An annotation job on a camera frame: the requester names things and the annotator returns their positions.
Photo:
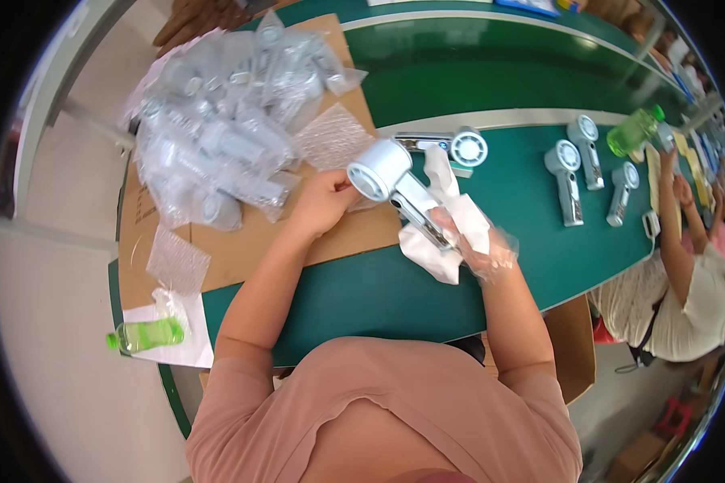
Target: green workbench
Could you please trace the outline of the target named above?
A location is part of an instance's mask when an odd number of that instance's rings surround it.
[[[431,17],[431,10],[454,12],[440,18]],[[364,0],[302,0],[278,13],[291,25],[331,12],[342,22],[356,66],[369,72],[362,88],[377,128],[445,114],[527,107],[629,114],[652,103],[661,104],[677,125],[686,109],[684,94],[649,60],[629,55],[635,43],[589,14],[549,19],[477,2],[368,7]],[[422,16],[404,17],[410,14]],[[582,227],[563,226],[555,180],[543,165],[544,152],[566,137],[563,125],[483,131],[489,159],[472,178],[459,180],[460,189],[520,241],[520,265],[542,309],[599,285],[651,251],[641,222],[649,210],[646,165],[637,166],[641,185],[632,193],[624,226],[612,228],[605,221],[610,171],[624,161],[607,149],[607,130],[600,127],[597,143],[607,188],[589,192],[582,170],[578,172]],[[422,162],[414,157],[417,175],[422,175]],[[686,162],[680,164],[689,176]],[[445,342],[481,332],[485,323],[478,285],[464,269],[460,278],[457,286],[436,282],[406,259],[399,246],[307,267],[274,347],[274,363],[294,365],[320,343],[341,335]],[[110,294],[119,323],[117,279],[113,262]],[[239,287],[203,294],[213,344]],[[165,387],[181,423],[167,375],[164,368]]]

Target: plastic bottle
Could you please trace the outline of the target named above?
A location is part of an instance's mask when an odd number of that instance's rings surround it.
[[[655,133],[658,122],[666,116],[658,104],[652,109],[637,109],[628,118],[607,133],[607,145],[612,153],[619,158],[637,149],[645,140]]]
[[[175,317],[152,322],[120,323],[116,332],[106,336],[107,347],[134,354],[159,345],[176,345],[182,342],[184,333]]]

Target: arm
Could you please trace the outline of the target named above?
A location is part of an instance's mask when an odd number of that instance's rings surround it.
[[[454,220],[440,209],[430,211],[435,223],[458,233]],[[551,336],[516,262],[508,269],[493,260],[504,260],[510,248],[496,229],[489,231],[489,252],[480,254],[458,237],[458,248],[478,276],[486,312],[489,349],[499,370],[499,381],[512,387],[534,373],[556,377]]]
[[[712,218],[711,227],[709,228],[709,241],[715,240],[715,237],[720,231],[720,224],[725,219],[725,197],[718,184],[712,184],[712,192],[715,194],[715,215]],[[690,225],[690,218],[687,219],[687,224]]]
[[[287,319],[309,246],[358,198],[343,170],[309,180],[290,219],[228,307],[215,341],[215,361],[247,359],[271,374],[271,349]]]
[[[551,336],[518,264],[481,281],[489,349],[508,387],[537,372],[556,377]]]
[[[660,211],[660,257],[663,267],[666,269],[666,276],[669,279],[674,294],[682,306],[685,306],[687,292],[690,289],[690,277],[693,274],[693,257],[687,253],[679,241],[679,224],[677,223],[677,204],[674,198],[674,187],[671,181],[673,177],[674,162],[677,160],[677,151],[671,153],[661,151],[660,153],[660,180],[659,180],[659,206]],[[699,246],[706,237],[704,224],[698,218],[694,227],[689,225],[690,238],[693,246]]]
[[[666,72],[671,72],[671,63],[669,62],[669,59],[662,53],[658,52],[656,49],[650,49],[650,55],[655,57],[658,63]]]

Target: white shirt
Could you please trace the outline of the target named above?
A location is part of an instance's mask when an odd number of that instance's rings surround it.
[[[708,244],[694,255],[685,307],[669,289],[660,252],[595,288],[588,297],[612,337],[637,347],[663,298],[645,350],[660,359],[687,362],[725,342],[725,258]]]

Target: plastic glove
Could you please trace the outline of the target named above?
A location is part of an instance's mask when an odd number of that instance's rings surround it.
[[[492,227],[489,230],[489,253],[479,253],[470,246],[467,239],[459,233],[454,219],[448,211],[439,206],[429,212],[430,218],[436,225],[442,227],[449,239],[455,239],[454,248],[460,253],[464,262],[470,267],[473,274],[486,283],[494,283],[496,277],[502,272],[513,268],[518,260],[518,240],[505,233],[501,228]]]

